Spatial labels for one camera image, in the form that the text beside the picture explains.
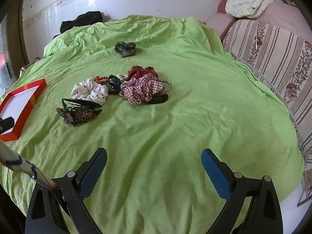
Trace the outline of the brown flower hair clip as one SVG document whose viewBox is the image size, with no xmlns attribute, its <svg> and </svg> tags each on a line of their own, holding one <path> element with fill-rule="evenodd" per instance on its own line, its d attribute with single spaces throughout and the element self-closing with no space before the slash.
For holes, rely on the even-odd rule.
<svg viewBox="0 0 312 234">
<path fill-rule="evenodd" d="M 56 112 L 65 124 L 73 127 L 93 121 L 102 112 L 100 104 L 89 100 L 63 98 L 61 103 Z"/>
</svg>

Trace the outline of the white cherry print scrunchie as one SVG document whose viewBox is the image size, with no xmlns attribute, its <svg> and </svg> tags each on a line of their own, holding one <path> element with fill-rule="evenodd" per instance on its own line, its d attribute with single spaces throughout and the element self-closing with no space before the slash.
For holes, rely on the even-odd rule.
<svg viewBox="0 0 312 234">
<path fill-rule="evenodd" d="M 101 85 L 94 78 L 89 78 L 74 85 L 71 91 L 73 99 L 87 100 L 104 105 L 108 96 L 107 85 Z"/>
</svg>

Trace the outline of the red plaid scrunchie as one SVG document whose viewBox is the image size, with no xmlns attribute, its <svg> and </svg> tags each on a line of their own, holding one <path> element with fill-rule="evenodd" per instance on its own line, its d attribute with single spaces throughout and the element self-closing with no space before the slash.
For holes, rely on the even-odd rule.
<svg viewBox="0 0 312 234">
<path fill-rule="evenodd" d="M 121 84 L 119 96 L 134 105 L 150 102 L 154 96 L 165 94 L 165 86 L 152 74 L 132 78 Z"/>
</svg>

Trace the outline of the red polka dot scrunchie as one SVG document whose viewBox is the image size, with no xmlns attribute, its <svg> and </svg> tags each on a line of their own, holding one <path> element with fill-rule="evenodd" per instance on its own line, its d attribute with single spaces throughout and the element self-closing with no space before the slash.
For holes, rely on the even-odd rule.
<svg viewBox="0 0 312 234">
<path fill-rule="evenodd" d="M 138 79 L 146 74 L 150 74 L 154 76 L 155 78 L 158 78 L 158 74 L 155 72 L 154 68 L 151 66 L 148 66 L 146 68 L 143 68 L 142 66 L 133 66 L 128 71 L 128 80 L 131 80 L 132 78 Z"/>
</svg>

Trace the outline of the red shallow tray box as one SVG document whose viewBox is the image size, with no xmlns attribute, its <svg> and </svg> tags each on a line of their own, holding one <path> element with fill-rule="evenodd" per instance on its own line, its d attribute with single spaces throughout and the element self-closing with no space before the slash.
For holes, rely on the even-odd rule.
<svg viewBox="0 0 312 234">
<path fill-rule="evenodd" d="M 45 79 L 40 79 L 7 94 L 1 103 L 1 118 L 12 117 L 14 126 L 1 134 L 3 142 L 19 139 L 31 110 L 46 86 Z"/>
</svg>

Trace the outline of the green bed sheet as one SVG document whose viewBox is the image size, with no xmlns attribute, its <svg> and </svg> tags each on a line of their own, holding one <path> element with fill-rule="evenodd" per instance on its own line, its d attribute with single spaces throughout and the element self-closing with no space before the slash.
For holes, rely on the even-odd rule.
<svg viewBox="0 0 312 234">
<path fill-rule="evenodd" d="M 135 55 L 122 58 L 119 42 L 135 43 Z M 168 101 L 108 96 L 77 127 L 57 114 L 75 84 L 133 66 L 151 66 L 170 82 Z M 205 233 L 225 203 L 201 164 L 206 148 L 246 177 L 269 175 L 279 200 L 300 184 L 304 159 L 287 107 L 196 18 L 137 15 L 73 28 L 14 87 L 39 79 L 47 86 L 8 146 L 52 178 L 105 148 L 107 165 L 85 200 L 103 233 Z"/>
</svg>

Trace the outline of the black clothing pile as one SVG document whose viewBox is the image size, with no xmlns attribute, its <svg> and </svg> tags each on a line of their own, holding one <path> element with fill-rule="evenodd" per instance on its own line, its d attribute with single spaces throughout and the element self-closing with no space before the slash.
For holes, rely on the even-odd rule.
<svg viewBox="0 0 312 234">
<path fill-rule="evenodd" d="M 76 19 L 71 21 L 62 21 L 60 26 L 60 33 L 62 34 L 73 27 L 83 27 L 86 25 L 92 25 L 103 21 L 103 14 L 100 11 L 89 11 L 84 14 L 80 14 Z"/>
</svg>

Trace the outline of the dark grey green scrunchie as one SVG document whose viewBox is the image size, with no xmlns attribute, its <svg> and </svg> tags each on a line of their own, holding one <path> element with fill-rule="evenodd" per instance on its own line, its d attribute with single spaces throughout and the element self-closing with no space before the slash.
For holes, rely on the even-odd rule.
<svg viewBox="0 0 312 234">
<path fill-rule="evenodd" d="M 136 53 L 136 44 L 133 42 L 119 42 L 115 44 L 114 50 L 119 53 L 122 58 L 134 56 Z"/>
</svg>

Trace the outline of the striped floral quilt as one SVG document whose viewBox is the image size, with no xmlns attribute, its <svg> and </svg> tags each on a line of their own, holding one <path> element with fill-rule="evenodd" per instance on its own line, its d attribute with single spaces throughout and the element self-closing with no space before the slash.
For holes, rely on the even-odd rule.
<svg viewBox="0 0 312 234">
<path fill-rule="evenodd" d="M 225 50 L 244 62 L 288 107 L 305 160 L 301 206 L 311 200 L 311 41 L 269 23 L 243 19 L 222 34 Z"/>
</svg>

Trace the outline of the white patterned cloth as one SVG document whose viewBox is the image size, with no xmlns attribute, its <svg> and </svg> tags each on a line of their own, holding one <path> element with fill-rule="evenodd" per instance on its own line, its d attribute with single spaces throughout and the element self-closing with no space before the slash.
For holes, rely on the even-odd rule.
<svg viewBox="0 0 312 234">
<path fill-rule="evenodd" d="M 227 0 L 225 12 L 235 18 L 258 19 L 275 0 Z"/>
</svg>

